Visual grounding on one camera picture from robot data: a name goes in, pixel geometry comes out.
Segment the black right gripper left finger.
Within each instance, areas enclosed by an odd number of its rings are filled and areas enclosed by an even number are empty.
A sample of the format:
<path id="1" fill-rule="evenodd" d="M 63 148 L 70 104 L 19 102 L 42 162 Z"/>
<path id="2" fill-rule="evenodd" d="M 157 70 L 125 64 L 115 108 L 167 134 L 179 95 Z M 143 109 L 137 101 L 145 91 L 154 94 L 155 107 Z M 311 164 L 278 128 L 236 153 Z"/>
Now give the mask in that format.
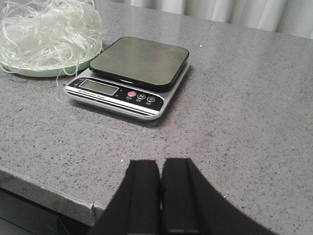
<path id="1" fill-rule="evenodd" d="M 159 170 L 155 161 L 130 161 L 117 192 L 88 234 L 159 234 L 159 188 Z"/>

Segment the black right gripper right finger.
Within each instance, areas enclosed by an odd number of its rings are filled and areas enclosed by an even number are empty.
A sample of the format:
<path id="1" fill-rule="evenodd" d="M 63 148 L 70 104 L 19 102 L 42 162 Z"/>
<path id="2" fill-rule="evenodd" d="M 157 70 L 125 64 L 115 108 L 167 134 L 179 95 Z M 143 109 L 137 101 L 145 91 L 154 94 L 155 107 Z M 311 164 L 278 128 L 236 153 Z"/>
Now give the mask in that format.
<path id="1" fill-rule="evenodd" d="M 170 158 L 162 171 L 163 235 L 271 235 L 236 209 L 190 158 Z"/>

